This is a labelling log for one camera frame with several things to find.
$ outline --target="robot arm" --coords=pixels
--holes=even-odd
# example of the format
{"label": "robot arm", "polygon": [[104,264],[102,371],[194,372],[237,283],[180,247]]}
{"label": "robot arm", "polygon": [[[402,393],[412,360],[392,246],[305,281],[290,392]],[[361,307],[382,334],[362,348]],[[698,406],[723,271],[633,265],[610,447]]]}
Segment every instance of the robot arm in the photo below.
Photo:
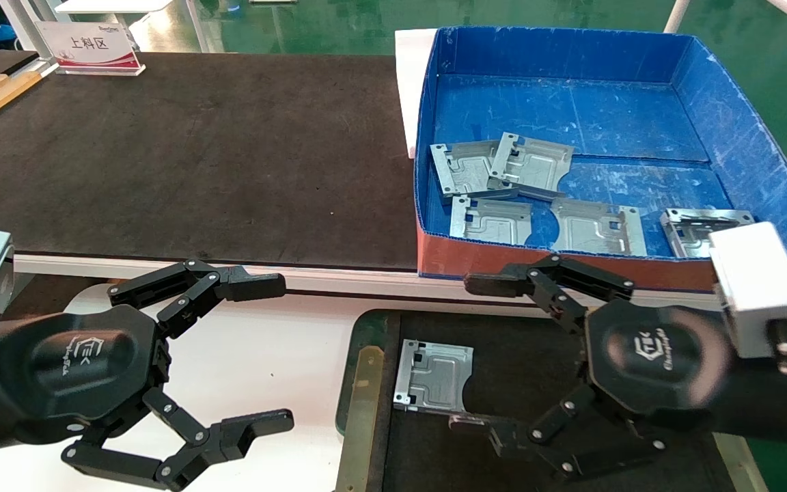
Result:
{"label": "robot arm", "polygon": [[[471,293],[533,299],[583,351],[574,389],[534,422],[454,415],[451,429],[487,435],[500,457],[541,458],[565,480],[649,462],[668,432],[787,441],[787,255],[767,223],[710,237],[723,312],[633,305],[631,280],[557,255],[467,276]],[[588,314],[562,287],[606,304]],[[631,439],[588,454],[556,446],[588,407]]]}
{"label": "robot arm", "polygon": [[[9,234],[0,233],[0,246],[12,251]],[[0,312],[13,286],[10,258],[0,253]],[[189,260],[111,287],[109,311],[0,327],[0,448],[80,438],[62,454],[79,472],[171,490],[184,489],[210,465],[244,458],[255,438],[292,429],[293,415],[267,411],[202,426],[163,392],[172,362],[168,339],[221,300],[285,292],[280,275],[252,276],[241,267]],[[157,320],[139,311],[171,297]],[[149,413],[184,439],[171,457],[160,461],[102,448]]]}

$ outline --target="white sign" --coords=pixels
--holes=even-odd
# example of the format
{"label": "white sign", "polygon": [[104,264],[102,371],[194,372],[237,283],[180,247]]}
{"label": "white sign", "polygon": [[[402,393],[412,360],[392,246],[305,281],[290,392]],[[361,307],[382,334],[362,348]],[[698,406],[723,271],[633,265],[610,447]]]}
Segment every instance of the white sign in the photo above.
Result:
{"label": "white sign", "polygon": [[144,69],[120,24],[43,21],[35,24],[65,72],[138,75]]}

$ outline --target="white paper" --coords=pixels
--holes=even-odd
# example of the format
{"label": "white paper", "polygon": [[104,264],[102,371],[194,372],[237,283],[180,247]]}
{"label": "white paper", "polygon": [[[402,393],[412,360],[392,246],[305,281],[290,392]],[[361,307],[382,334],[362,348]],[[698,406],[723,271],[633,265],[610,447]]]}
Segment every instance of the white paper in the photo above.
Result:
{"label": "white paper", "polygon": [[406,131],[406,149],[409,158],[415,158],[415,140],[418,138],[418,109],[421,106],[421,92],[424,89],[424,75],[435,29],[413,29],[394,32],[396,47],[396,81],[400,90],[400,109],[402,125]]}

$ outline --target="green floor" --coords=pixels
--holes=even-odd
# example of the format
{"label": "green floor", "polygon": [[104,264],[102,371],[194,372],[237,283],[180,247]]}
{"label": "green floor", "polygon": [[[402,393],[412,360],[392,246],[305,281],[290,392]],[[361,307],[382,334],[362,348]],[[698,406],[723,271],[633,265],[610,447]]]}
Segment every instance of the green floor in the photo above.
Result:
{"label": "green floor", "polygon": [[[673,2],[300,0],[258,6],[244,0],[197,0],[197,6],[213,51],[393,54],[395,30],[442,25],[660,31]],[[140,38],[139,43],[150,51],[199,50],[183,2],[176,1],[144,22],[146,41]],[[765,0],[694,0],[680,31],[700,37],[727,66],[787,156],[787,16]],[[769,489],[787,490],[787,446],[750,444]]]}

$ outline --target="metal bracket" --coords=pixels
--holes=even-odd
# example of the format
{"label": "metal bracket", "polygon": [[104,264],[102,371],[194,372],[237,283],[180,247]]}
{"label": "metal bracket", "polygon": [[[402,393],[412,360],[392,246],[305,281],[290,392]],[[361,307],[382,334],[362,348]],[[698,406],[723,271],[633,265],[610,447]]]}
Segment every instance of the metal bracket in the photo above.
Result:
{"label": "metal bracket", "polygon": [[488,187],[499,189],[506,182],[557,191],[560,178],[569,172],[571,146],[504,133],[491,165]]}
{"label": "metal bracket", "polygon": [[487,190],[491,159],[498,145],[494,140],[484,140],[454,143],[451,150],[443,143],[430,146],[443,197]]}
{"label": "metal bracket", "polygon": [[472,200],[468,196],[457,196],[452,200],[449,236],[523,245],[533,232],[530,217],[529,203]]}
{"label": "metal bracket", "polygon": [[428,413],[463,413],[463,386],[472,376],[471,346],[403,340],[393,407]]}
{"label": "metal bracket", "polygon": [[556,198],[552,201],[552,213],[560,225],[553,249],[647,255],[643,223],[636,206]]}
{"label": "metal bracket", "polygon": [[755,223],[747,210],[668,208],[661,214],[669,248],[676,258],[709,258],[709,234]]}

